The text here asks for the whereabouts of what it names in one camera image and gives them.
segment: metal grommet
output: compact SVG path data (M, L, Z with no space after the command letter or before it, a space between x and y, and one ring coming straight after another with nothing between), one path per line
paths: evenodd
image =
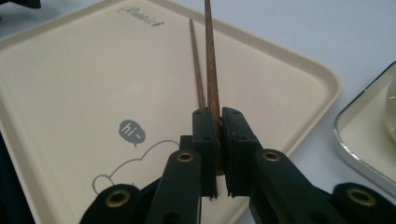
M363 189L348 189L346 191L347 196L355 203L359 203L364 206L376 205L376 199Z
M115 189L106 198L108 207L121 207L131 199L131 193L126 189Z
M177 155L177 160L186 162L186 161L192 161L194 159L194 155L192 155L190 152L182 152Z
M264 152L262 153L262 157L268 161L279 161L280 156L275 152Z

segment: white table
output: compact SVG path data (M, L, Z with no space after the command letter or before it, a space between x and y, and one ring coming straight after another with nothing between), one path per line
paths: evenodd
M97 0L42 0L42 8L0 5L0 38L87 7ZM176 0L204 12L204 1ZM356 172L335 150L333 124L347 106L388 65L396 61L396 2L212 0L213 17L314 59L331 68L343 84L335 105L291 156L317 187L326 191L344 182L363 184L391 197ZM249 211L238 223L254 223Z

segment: cartoon drawing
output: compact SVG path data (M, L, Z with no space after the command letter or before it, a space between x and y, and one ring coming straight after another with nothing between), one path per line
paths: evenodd
M140 125L129 119L120 124L119 134L124 140L134 144L134 147L146 139L146 133ZM95 177L92 189L99 194L104 189L120 183L132 184L142 189L162 175L168 156L176 150L177 141L162 140L151 146L140 158L131 158L123 162L110 175L101 174Z

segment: tray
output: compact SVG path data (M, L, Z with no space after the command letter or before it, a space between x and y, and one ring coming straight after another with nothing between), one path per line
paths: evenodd
M338 116L337 150L344 160L378 186L396 196L396 145L387 132L385 108L391 64Z
M104 1L0 42L1 132L37 223L78 223L102 189L161 176L198 107L189 18L204 68L204 16L170 1ZM220 105L290 155L338 79L221 21L214 29ZM235 222L247 207L223 178L219 198L203 198L203 223Z

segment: beige tray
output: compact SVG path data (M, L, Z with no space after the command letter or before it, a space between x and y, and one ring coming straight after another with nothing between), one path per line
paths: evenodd
M396 145L385 125L388 86L395 76L393 63L338 115L335 135L344 160L396 197Z
M105 1L0 42L1 131L37 223L78 223L96 191L161 176L198 106L189 18L204 68L204 16L169 1ZM221 106L289 155L339 95L337 78L220 21L214 28ZM234 222L247 207L227 197L223 177L219 194L203 199L203 223Z

